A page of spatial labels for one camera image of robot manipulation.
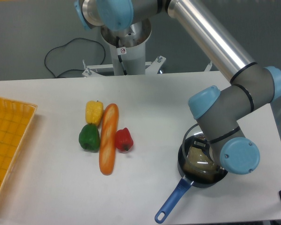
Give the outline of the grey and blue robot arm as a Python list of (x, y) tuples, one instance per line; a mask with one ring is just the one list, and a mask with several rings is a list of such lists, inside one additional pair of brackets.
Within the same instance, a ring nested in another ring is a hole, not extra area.
[(162, 11), (177, 19), (230, 83), (224, 90), (206, 88), (188, 101), (212, 160), (234, 174), (256, 169), (259, 150), (238, 120), (281, 96), (279, 69), (259, 66), (199, 0), (77, 0), (74, 6), (86, 29), (123, 31)]

